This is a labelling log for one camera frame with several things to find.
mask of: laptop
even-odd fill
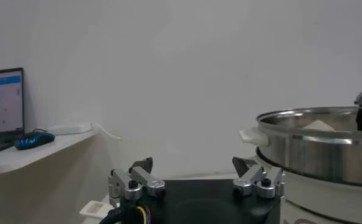
[[[0,151],[24,134],[23,68],[0,70]]]

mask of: white cable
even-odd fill
[[[112,138],[115,138],[117,139],[118,141],[121,141],[122,138],[118,137],[118,136],[115,136],[111,133],[109,133],[105,128],[103,128],[99,123],[94,123],[95,125],[97,125],[97,127],[99,127],[103,132],[105,132],[105,134],[107,134],[109,137],[112,137]]]

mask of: screw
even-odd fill
[[[263,187],[269,187],[271,185],[271,181],[269,179],[265,178],[261,181],[261,185]]]
[[[130,181],[128,182],[128,188],[129,188],[129,189],[136,189],[136,188],[138,188],[138,182],[135,181],[135,180],[130,180]]]

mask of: yellow wire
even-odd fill
[[[146,211],[141,206],[138,206],[137,209],[139,209],[142,212],[143,224],[147,224],[147,222],[146,222]]]

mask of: pot handle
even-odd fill
[[[252,127],[247,130],[240,130],[240,136],[244,143],[251,143],[258,147],[269,146],[268,136],[261,132],[257,127]]]

